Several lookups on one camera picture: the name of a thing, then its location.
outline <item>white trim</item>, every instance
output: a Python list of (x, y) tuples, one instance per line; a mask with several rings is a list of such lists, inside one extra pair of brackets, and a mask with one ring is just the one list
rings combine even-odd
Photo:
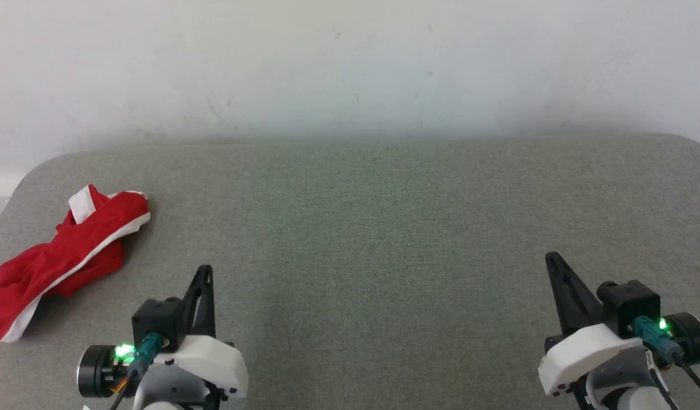
[(89, 192), (89, 185), (82, 188), (77, 194), (69, 199), (69, 208), (72, 210), (72, 217), (75, 223), (82, 223), (89, 215), (95, 211), (92, 194)]
[(6, 333), (6, 335), (4, 335), (4, 337), (1, 338), (1, 342), (15, 342), (20, 337), (22, 337), (22, 335), (24, 334), (24, 330), (27, 328), (29, 322), (31, 322), (31, 319), (34, 316), (36, 306), (39, 304), (39, 301), (44, 295), (44, 293), (61, 283), (61, 281), (65, 280), (67, 277), (69, 277), (69, 275), (72, 275), (73, 273), (82, 269), (82, 267), (84, 267), (84, 265), (87, 264), (87, 262), (89, 262), (90, 259), (92, 259), (95, 255), (100, 253), (100, 251), (105, 249), (105, 247), (108, 246), (110, 243), (116, 241), (117, 239), (120, 239), (123, 236), (129, 235), (130, 233), (137, 232), (140, 229), (140, 226), (147, 223), (147, 221), (149, 220), (150, 213), (148, 212), (144, 215), (140, 215), (138, 218), (135, 218), (132, 221), (129, 221), (126, 225), (122, 226), (120, 229), (110, 234), (110, 236), (106, 237), (104, 241), (100, 242), (100, 244), (98, 244), (97, 247), (95, 247), (95, 249), (92, 249), (92, 251), (90, 251), (89, 254), (87, 254), (87, 257), (85, 257), (85, 259), (83, 259), (82, 262), (77, 263), (77, 265), (74, 268), (71, 268), (69, 272), (65, 273), (64, 275), (61, 275), (61, 277), (57, 278), (57, 280), (52, 282), (51, 285), (48, 286), (48, 288), (43, 290), (36, 298), (34, 298), (34, 300), (24, 310), (22, 310), (21, 313), (19, 313), (19, 316), (17, 316), (17, 318), (14, 320), (14, 323), (11, 324), (11, 328), (9, 329), (9, 331)]

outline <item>red fabric with white trim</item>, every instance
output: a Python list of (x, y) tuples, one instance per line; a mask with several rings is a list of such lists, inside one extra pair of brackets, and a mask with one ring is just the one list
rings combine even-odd
[(69, 200), (70, 211), (48, 244), (38, 244), (0, 266), (0, 340), (13, 342), (43, 295), (71, 296), (123, 263), (119, 238), (150, 220), (139, 192), (108, 198), (90, 184)]

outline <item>gray table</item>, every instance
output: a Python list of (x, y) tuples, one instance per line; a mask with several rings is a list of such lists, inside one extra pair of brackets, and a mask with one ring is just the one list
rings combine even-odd
[[(77, 394), (80, 354), (129, 341), (142, 301), (181, 296), (202, 263), (251, 377), (232, 408), (575, 408), (537, 380), (558, 331), (548, 250), (594, 289), (638, 278), (700, 317), (700, 145), (681, 137), (68, 155), (15, 192), (0, 264), (51, 239), (88, 182), (148, 192), (153, 220), (119, 272), (0, 342), (0, 409), (108, 407)], [(685, 374), (665, 377), (700, 408)]]

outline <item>green led light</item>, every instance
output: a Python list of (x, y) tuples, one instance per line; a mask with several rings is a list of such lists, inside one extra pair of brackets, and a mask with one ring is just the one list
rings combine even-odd
[(124, 359), (126, 356), (133, 356), (135, 353), (135, 347), (133, 345), (120, 345), (115, 346), (115, 357), (118, 359)]

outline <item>orange wire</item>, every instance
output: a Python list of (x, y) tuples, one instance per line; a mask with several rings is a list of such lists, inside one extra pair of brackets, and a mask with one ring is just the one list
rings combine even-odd
[(110, 389), (110, 390), (112, 390), (113, 393), (119, 392), (125, 386), (127, 379), (128, 379), (127, 377), (122, 379), (122, 381), (114, 389)]

